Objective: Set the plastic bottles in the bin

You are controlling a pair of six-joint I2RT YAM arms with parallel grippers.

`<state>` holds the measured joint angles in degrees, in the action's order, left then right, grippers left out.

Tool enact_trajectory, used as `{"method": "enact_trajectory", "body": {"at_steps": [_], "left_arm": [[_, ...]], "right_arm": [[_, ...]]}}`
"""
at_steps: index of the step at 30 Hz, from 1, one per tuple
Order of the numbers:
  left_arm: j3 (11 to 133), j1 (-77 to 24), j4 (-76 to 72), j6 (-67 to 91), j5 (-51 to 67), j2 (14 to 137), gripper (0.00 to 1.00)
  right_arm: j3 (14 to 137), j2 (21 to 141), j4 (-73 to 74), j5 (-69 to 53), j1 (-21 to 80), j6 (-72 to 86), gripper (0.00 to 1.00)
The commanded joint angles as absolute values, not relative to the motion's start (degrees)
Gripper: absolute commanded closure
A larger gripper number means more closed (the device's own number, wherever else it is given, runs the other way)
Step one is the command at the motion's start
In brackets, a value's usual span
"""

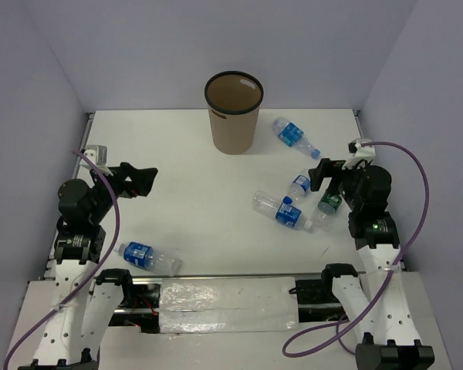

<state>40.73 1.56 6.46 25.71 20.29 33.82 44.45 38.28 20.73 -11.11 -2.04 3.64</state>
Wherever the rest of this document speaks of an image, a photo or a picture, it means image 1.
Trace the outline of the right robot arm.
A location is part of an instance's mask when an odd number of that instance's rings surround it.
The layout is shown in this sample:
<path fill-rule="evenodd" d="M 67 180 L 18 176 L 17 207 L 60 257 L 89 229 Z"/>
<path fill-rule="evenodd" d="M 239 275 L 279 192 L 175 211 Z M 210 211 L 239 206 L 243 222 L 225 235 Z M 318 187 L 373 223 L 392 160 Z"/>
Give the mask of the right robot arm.
<path fill-rule="evenodd" d="M 382 167 L 359 160 L 323 159 L 309 170 L 311 189 L 328 179 L 328 192 L 348 205 L 348 226 L 365 268 L 367 285 L 348 264 L 328 264 L 320 293 L 339 301 L 357 337 L 355 359 L 359 369 L 428 369 L 434 350 L 419 335 L 407 303 L 398 255 L 396 224 L 387 211 L 391 175 Z"/>

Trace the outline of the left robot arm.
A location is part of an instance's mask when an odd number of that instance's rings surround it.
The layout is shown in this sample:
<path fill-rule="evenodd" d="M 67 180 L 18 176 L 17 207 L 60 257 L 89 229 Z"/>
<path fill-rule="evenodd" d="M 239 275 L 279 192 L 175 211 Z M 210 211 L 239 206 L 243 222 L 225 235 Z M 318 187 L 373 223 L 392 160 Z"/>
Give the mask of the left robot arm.
<path fill-rule="evenodd" d="M 100 344 L 117 307 L 130 305 L 136 288 L 126 269 L 104 269 L 100 223 L 118 199 L 145 197 L 157 169 L 129 163 L 95 166 L 93 184 L 67 180 L 58 191 L 60 218 L 54 243 L 55 290 L 44 332 L 27 369 L 97 369 Z"/>

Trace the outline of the clear bottle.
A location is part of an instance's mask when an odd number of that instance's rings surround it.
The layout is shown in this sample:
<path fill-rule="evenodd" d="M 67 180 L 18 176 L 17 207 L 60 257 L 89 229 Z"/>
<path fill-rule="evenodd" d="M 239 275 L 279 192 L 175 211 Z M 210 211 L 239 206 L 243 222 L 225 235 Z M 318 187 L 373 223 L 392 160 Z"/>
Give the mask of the clear bottle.
<path fill-rule="evenodd" d="M 313 222 L 295 207 L 288 197 L 280 200 L 268 193 L 258 191 L 252 198 L 252 209 L 290 229 L 313 231 Z"/>

